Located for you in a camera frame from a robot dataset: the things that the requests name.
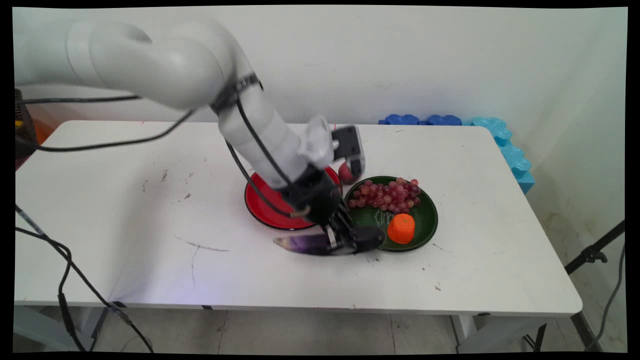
carrot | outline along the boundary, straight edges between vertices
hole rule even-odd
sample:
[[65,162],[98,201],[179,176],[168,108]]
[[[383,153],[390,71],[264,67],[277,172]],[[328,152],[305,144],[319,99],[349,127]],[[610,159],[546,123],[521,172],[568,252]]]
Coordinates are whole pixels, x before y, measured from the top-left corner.
[[415,220],[409,214],[398,214],[391,219],[387,228],[389,238],[398,244],[408,244],[413,240]]

scratch mark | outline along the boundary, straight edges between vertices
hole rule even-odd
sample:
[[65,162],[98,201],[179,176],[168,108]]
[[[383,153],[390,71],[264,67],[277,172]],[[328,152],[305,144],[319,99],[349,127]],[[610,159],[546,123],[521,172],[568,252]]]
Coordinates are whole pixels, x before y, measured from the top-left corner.
[[196,247],[198,247],[198,248],[200,248],[200,247],[201,247],[201,248],[203,248],[203,249],[207,249],[207,250],[211,250],[211,251],[218,251],[218,252],[228,252],[228,251],[229,251],[229,250],[224,250],[224,249],[216,249],[216,248],[214,248],[214,247],[208,247],[208,246],[204,246],[204,245],[198,245],[198,244],[196,244],[196,243],[192,243],[192,242],[189,242],[189,241],[184,241],[184,242],[186,242],[187,244],[189,244],[189,245],[191,245],[191,246],[196,246]]
[[193,273],[193,260],[196,258],[196,254],[198,254],[198,250],[200,250],[200,246],[198,245],[198,247],[196,248],[196,250],[193,253],[193,256],[191,257],[191,280],[193,281],[193,287],[196,287],[196,277]]

table leg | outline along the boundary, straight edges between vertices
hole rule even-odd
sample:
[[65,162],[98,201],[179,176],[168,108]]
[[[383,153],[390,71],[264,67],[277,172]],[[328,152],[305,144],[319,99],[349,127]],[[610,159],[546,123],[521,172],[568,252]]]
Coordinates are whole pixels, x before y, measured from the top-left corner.
[[491,352],[496,345],[519,339],[547,322],[546,318],[491,316],[484,319],[484,326],[476,329],[472,316],[454,316],[453,319],[460,354]]

plate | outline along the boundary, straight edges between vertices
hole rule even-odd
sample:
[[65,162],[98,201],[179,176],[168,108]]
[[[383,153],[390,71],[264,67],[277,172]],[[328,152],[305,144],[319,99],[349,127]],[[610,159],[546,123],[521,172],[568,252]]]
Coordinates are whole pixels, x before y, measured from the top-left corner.
[[[329,175],[331,180],[338,186],[340,189],[340,193],[342,193],[342,182],[338,177],[338,174],[335,171],[328,167],[324,171]],[[267,183],[262,180],[258,173],[253,173],[251,175],[251,181],[256,185],[258,190],[267,198],[268,201],[271,201],[278,209],[282,211],[291,212],[293,209],[287,204],[284,200],[282,200],[282,196],[279,192],[270,188]],[[246,204],[246,208],[249,210],[251,215],[256,218],[259,222],[264,225],[273,227],[275,229],[280,230],[302,230],[308,229],[309,227],[315,226],[311,222],[308,222],[302,218],[288,218],[284,215],[278,214],[273,211],[267,204],[260,199],[258,194],[255,193],[253,188],[246,184],[244,187],[244,203]]]
[[[389,184],[389,181],[395,181],[397,177],[392,176],[374,176],[367,179],[360,180],[351,187],[344,200],[348,201],[351,198],[351,193],[358,189],[358,186],[364,184],[366,180],[373,181],[374,184]],[[391,211],[382,211],[380,209],[374,209],[370,206],[364,208],[349,208],[349,213],[353,219],[353,225],[373,225],[377,226],[385,232],[385,241],[382,243],[380,250],[402,252],[415,250],[424,244],[426,244],[436,233],[438,227],[438,211],[436,210],[433,201],[424,190],[418,195],[420,198],[420,206],[413,207],[409,210],[409,215],[415,220],[415,235],[413,240],[408,244],[398,244],[389,239],[387,235],[387,227],[394,214]]]

plate rim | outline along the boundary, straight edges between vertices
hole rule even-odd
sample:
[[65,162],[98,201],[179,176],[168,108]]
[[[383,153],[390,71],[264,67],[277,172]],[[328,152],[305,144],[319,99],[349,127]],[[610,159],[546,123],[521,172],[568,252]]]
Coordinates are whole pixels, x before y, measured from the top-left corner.
[[[360,183],[364,183],[366,180],[371,180],[374,177],[382,177],[382,176],[395,178],[397,180],[396,176],[390,176],[390,175],[376,175],[376,176],[370,176],[370,177],[368,177],[366,179],[362,179],[362,180],[358,181],[357,183],[353,184],[353,186],[349,189],[349,191],[344,195],[344,200],[345,201],[349,200],[349,195],[352,192],[355,191],[356,186],[358,186]],[[431,232],[431,234],[429,234],[427,236],[427,240],[424,243],[421,243],[420,245],[414,245],[412,247],[407,247],[407,248],[403,248],[403,249],[390,249],[390,248],[385,248],[385,247],[380,246],[380,247],[378,247],[379,250],[388,251],[388,252],[407,252],[407,251],[412,251],[412,250],[419,249],[419,248],[425,246],[429,241],[431,241],[433,236],[436,234],[436,230],[438,229],[438,209],[436,209],[436,204],[433,202],[433,199],[429,196],[429,194],[427,194],[427,192],[424,191],[424,189],[422,189],[422,188],[420,188],[420,190],[422,190],[422,193],[424,194],[424,196],[427,198],[427,200],[431,204],[431,207],[433,208],[433,213],[435,215],[435,223],[433,224],[433,231]]]
[[[342,179],[340,178],[340,176],[338,176],[338,173],[332,167],[326,167],[323,170],[326,171],[326,169],[328,169],[328,168],[331,169],[331,171],[335,174],[335,177],[338,179],[338,186],[339,186],[339,189],[340,189],[340,196],[344,195],[344,190],[342,189],[342,186],[343,186],[342,185]],[[253,181],[253,176],[254,175],[260,176],[260,174],[258,174],[257,172],[253,172],[253,174],[251,174],[251,176],[249,177],[252,181]],[[305,229],[310,229],[310,228],[318,225],[318,224],[310,224],[310,225],[305,226],[305,227],[278,227],[278,226],[274,226],[274,225],[265,223],[256,214],[254,214],[251,211],[251,209],[249,208],[249,204],[246,201],[246,193],[248,191],[248,188],[249,188],[249,182],[247,181],[247,183],[244,185],[244,206],[246,207],[247,211],[249,211],[249,214],[251,214],[251,216],[253,216],[254,219],[258,220],[263,225],[266,225],[266,226],[268,226],[268,227],[270,227],[272,229],[284,230],[284,231],[305,230]]]

